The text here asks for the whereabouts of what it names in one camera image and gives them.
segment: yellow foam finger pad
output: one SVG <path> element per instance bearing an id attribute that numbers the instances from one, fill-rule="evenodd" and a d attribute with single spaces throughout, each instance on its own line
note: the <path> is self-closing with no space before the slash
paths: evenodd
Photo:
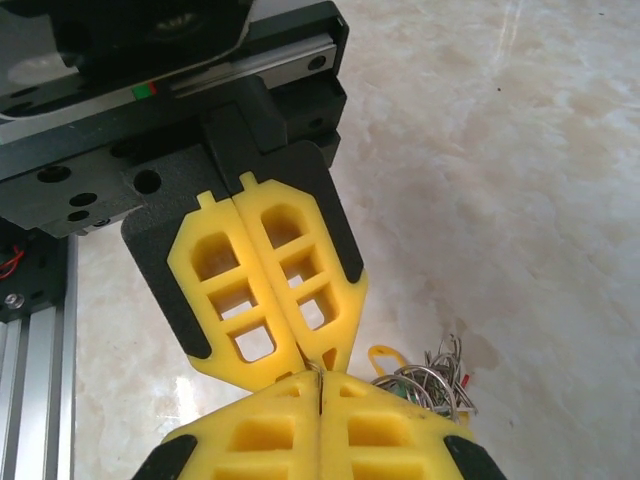
<path id="1" fill-rule="evenodd" d="M 233 197 L 302 354 L 346 371 L 367 291 L 350 283 L 313 196 L 275 180 L 241 177 Z"/>
<path id="2" fill-rule="evenodd" d="M 318 381 L 297 374 L 173 431 L 134 478 L 317 478 Z"/>
<path id="3" fill-rule="evenodd" d="M 323 480 L 463 480 L 445 438 L 464 427 L 342 373 L 327 373 L 320 425 Z"/>
<path id="4" fill-rule="evenodd" d="M 231 199 L 198 196 L 167 258 L 212 354 L 200 372 L 257 391 L 304 370 L 288 322 Z"/>
<path id="5" fill-rule="evenodd" d="M 167 436 L 133 480 L 505 480 L 470 432 L 338 372 L 302 372 Z"/>

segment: black metal plate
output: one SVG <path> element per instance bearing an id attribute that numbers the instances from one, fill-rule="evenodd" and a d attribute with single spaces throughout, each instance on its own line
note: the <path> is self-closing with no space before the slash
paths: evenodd
<path id="1" fill-rule="evenodd" d="M 208 358 L 211 346 L 167 265 L 167 257 L 184 216 L 200 208 L 196 196 L 211 191 L 221 200 L 228 194 L 200 146 L 160 158 L 145 169 L 160 178 L 161 186 L 145 197 L 144 207 L 124 220 L 122 238 L 184 352 Z M 129 172 L 130 181 L 138 173 Z"/>
<path id="2" fill-rule="evenodd" d="M 0 218 L 0 238 L 7 246 L 24 248 L 15 272 L 0 280 L 0 322 L 9 322 L 47 307 L 64 297 L 67 282 L 67 239 L 57 239 L 39 232 L 24 232 Z M 9 294 L 22 295 L 23 305 L 8 308 L 4 300 Z"/>
<path id="3" fill-rule="evenodd" d="M 83 5 L 86 4 L 87 7 L 93 4 L 93 2 L 85 2 L 84 0 L 79 1 Z M 239 3 L 244 4 L 243 8 L 249 5 L 249 2 Z M 242 45 L 224 59 L 207 62 L 206 60 L 211 59 L 213 56 L 210 52 L 204 56 L 192 52 L 188 62 L 184 60 L 173 63 L 164 61 L 161 62 L 160 67 L 146 67 L 142 70 L 139 68 L 139 61 L 130 61 L 129 63 L 132 63 L 132 65 L 129 68 L 109 69 L 109 71 L 118 72 L 116 77 L 104 73 L 95 77 L 85 77 L 80 74 L 69 75 L 38 85 L 37 88 L 29 89 L 28 93 L 20 96 L 15 96 L 15 92 L 12 94 L 14 96 L 0 96 L 0 112 L 17 117 L 53 112 L 121 88 L 144 83 L 149 79 L 165 74 L 170 74 L 175 80 L 197 71 L 205 70 L 223 61 L 238 60 L 322 33 L 329 33 L 338 47 L 334 62 L 334 74 L 337 74 L 342 62 L 349 28 L 333 2 L 322 2 L 253 22 Z M 176 74 L 172 73 L 177 70 L 184 71 Z"/>
<path id="4" fill-rule="evenodd" d="M 243 190 L 239 177 L 246 172 L 253 172 L 258 182 L 274 179 L 312 195 L 322 212 L 345 276 L 356 283 L 364 270 L 364 262 L 318 145 L 299 141 L 262 155 L 246 119 L 239 105 L 227 105 L 212 111 L 204 126 L 231 195 Z"/>
<path id="5" fill-rule="evenodd" d="M 197 445 L 198 439 L 193 435 L 182 435 L 158 445 L 131 480 L 176 480 Z"/>
<path id="6" fill-rule="evenodd" d="M 480 445 L 450 435 L 444 439 L 464 480 L 507 480 L 496 462 Z"/>
<path id="7" fill-rule="evenodd" d="M 33 35 L 50 36 L 50 32 L 41 32 L 40 15 L 47 15 L 58 52 L 67 66 L 80 71 L 30 88 L 26 94 L 0 97 L 0 112 L 13 117 L 51 112 L 176 70 L 211 63 L 240 44 L 252 4 L 253 0 L 0 2 L 0 8 L 15 16 L 39 14 L 29 21 L 4 14 L 4 21 L 16 33 L 9 38 L 10 44 L 0 45 L 2 49 L 21 45 L 22 32 L 29 27 Z"/>

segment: metal wire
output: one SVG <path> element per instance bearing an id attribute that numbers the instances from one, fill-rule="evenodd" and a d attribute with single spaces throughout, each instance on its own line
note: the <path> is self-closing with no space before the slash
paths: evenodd
<path id="1" fill-rule="evenodd" d="M 371 383 L 457 423 L 461 411 L 477 414 L 462 386 L 462 341 L 451 335 L 450 343 L 451 351 L 443 351 L 443 340 L 436 355 L 425 352 L 424 365 L 406 365 Z"/>

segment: square cutout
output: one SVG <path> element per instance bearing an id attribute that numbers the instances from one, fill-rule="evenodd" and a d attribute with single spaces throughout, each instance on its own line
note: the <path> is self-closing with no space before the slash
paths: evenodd
<path id="1" fill-rule="evenodd" d="M 353 480 L 426 480 L 419 463 L 353 462 Z"/>
<path id="2" fill-rule="evenodd" d="M 291 387 L 290 389 L 282 392 L 279 397 L 299 397 L 300 389 L 296 386 Z"/>
<path id="3" fill-rule="evenodd" d="M 354 385 L 342 385 L 340 387 L 340 396 L 345 398 L 364 397 L 367 393 Z"/>
<path id="4" fill-rule="evenodd" d="M 276 249 L 302 236 L 302 214 L 289 205 L 277 205 L 262 214 L 271 246 Z"/>
<path id="5" fill-rule="evenodd" d="M 398 415 L 355 415 L 347 426 L 351 447 L 406 447 L 411 438 L 406 420 Z"/>
<path id="6" fill-rule="evenodd" d="M 222 320 L 228 320 L 257 305 L 251 287 L 244 281 L 209 295 L 209 300 Z"/>
<path id="7" fill-rule="evenodd" d="M 322 361 L 324 362 L 324 366 L 327 367 L 327 370 L 333 370 L 333 368 L 336 366 L 337 356 L 338 350 L 335 348 L 327 350 L 322 354 Z"/>
<path id="8" fill-rule="evenodd" d="M 291 450 L 295 422 L 289 417 L 254 417 L 242 420 L 233 432 L 229 451 Z"/>
<path id="9" fill-rule="evenodd" d="M 293 372 L 283 373 L 282 375 L 276 378 L 276 383 L 279 382 L 280 380 L 284 380 L 285 378 L 289 378 L 292 375 L 293 375 Z"/>
<path id="10" fill-rule="evenodd" d="M 231 334 L 236 351 L 245 362 L 252 363 L 275 352 L 275 342 L 266 322 L 247 328 L 245 331 Z"/>
<path id="11" fill-rule="evenodd" d="M 337 309 L 328 287 L 301 298 L 298 306 L 310 330 L 318 330 L 337 317 Z"/>
<path id="12" fill-rule="evenodd" d="M 200 240 L 191 255 L 191 265 L 201 282 L 240 265 L 229 237 L 217 233 Z"/>
<path id="13" fill-rule="evenodd" d="M 320 269 L 313 249 L 287 258 L 282 262 L 282 271 L 291 288 L 302 285 L 305 281 L 317 275 Z"/>

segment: screw hole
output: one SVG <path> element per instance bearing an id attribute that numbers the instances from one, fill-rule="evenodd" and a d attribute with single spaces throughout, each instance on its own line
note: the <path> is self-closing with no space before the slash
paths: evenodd
<path id="1" fill-rule="evenodd" d="M 67 215 L 67 220 L 70 222 L 79 222 L 80 220 L 84 220 L 89 216 L 89 212 L 86 210 L 78 210 L 77 212 L 70 213 Z"/>
<path id="2" fill-rule="evenodd" d="M 324 55 L 320 55 L 309 62 L 309 66 L 307 67 L 310 71 L 318 70 L 325 66 L 327 63 L 327 57 Z"/>
<path id="3" fill-rule="evenodd" d="M 162 179 L 153 170 L 142 170 L 133 179 L 133 187 L 143 195 L 155 193 L 162 185 Z"/>
<path id="4" fill-rule="evenodd" d="M 22 90 L 18 90 L 17 92 L 13 92 L 11 94 L 11 98 L 23 97 L 25 95 L 29 95 L 30 93 L 35 92 L 36 90 L 38 90 L 38 87 L 23 88 Z"/>
<path id="5" fill-rule="evenodd" d="M 309 128 L 311 130 L 316 130 L 317 128 L 320 128 L 323 123 L 324 123 L 324 120 L 322 120 L 321 118 L 316 118 L 315 120 L 311 120 L 309 122 Z"/>
<path id="6" fill-rule="evenodd" d="M 97 199 L 98 196 L 95 193 L 79 193 L 69 200 L 69 205 L 72 207 L 86 207 L 87 205 L 91 205 Z"/>
<path id="7" fill-rule="evenodd" d="M 71 170 L 67 167 L 61 167 L 60 165 L 47 167 L 38 172 L 38 180 L 42 183 L 58 183 L 66 180 L 70 176 Z"/>

